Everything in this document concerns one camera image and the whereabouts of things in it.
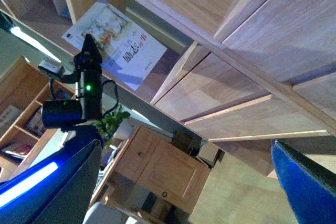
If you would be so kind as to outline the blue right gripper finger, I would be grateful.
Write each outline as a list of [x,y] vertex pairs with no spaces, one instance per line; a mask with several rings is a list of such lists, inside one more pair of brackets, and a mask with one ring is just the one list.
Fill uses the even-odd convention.
[[279,140],[271,157],[298,223],[335,223],[335,173]]

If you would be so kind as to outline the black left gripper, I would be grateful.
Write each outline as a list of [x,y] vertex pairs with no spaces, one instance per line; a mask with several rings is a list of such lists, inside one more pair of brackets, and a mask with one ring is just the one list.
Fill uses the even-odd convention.
[[91,34],[85,35],[81,54],[74,57],[76,99],[82,107],[83,120],[102,118],[102,56]]

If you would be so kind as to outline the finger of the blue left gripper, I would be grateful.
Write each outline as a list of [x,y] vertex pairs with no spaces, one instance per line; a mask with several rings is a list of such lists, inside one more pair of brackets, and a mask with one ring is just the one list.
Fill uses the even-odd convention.
[[101,144],[66,146],[1,185],[1,223],[83,223],[96,187]]

